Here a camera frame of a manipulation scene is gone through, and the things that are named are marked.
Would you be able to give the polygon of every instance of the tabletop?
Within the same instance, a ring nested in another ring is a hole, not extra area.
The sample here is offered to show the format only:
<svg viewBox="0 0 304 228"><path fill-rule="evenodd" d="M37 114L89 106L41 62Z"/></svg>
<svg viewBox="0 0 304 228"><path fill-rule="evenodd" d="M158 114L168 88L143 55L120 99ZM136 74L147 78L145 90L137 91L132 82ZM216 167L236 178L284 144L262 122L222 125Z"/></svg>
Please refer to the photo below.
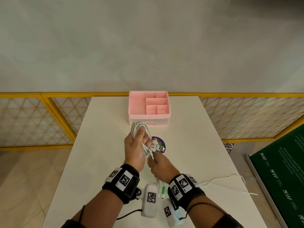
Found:
<svg viewBox="0 0 304 228"><path fill-rule="evenodd" d="M191 174L198 182L238 174L200 99L197 96L174 96L169 100L169 125L149 129L152 136L165 142L165 155L173 165L180 172ZM124 162L124 138L129 131L128 97L91 99L42 228L61 227L101 190L106 177ZM138 186L144 188L154 180L145 164ZM236 175L214 182L247 192ZM249 194L222 186L209 184L202 189L244 227L267 228ZM133 200L123 206L119 216L140 208L141 200ZM168 227L160 200L156 218L145 218L136 212L114 225L142 226ZM194 226L187 218L179 227Z"/></svg>

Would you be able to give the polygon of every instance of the green board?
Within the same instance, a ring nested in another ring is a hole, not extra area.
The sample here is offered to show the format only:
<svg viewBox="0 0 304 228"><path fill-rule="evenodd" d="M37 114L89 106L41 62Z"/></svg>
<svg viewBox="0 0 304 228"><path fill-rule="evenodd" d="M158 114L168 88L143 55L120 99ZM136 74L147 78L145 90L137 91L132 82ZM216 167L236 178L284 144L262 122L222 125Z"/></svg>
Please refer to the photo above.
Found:
<svg viewBox="0 0 304 228"><path fill-rule="evenodd" d="M304 125L250 160L289 228L304 227Z"/></svg>

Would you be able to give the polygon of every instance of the white wall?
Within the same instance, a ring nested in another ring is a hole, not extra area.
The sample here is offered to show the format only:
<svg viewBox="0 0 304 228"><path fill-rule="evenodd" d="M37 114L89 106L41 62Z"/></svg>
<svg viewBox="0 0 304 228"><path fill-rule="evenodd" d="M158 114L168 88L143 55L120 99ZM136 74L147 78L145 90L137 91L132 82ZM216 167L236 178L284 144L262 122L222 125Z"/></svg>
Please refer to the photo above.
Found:
<svg viewBox="0 0 304 228"><path fill-rule="evenodd" d="M0 92L304 92L304 0L0 0Z"/></svg>

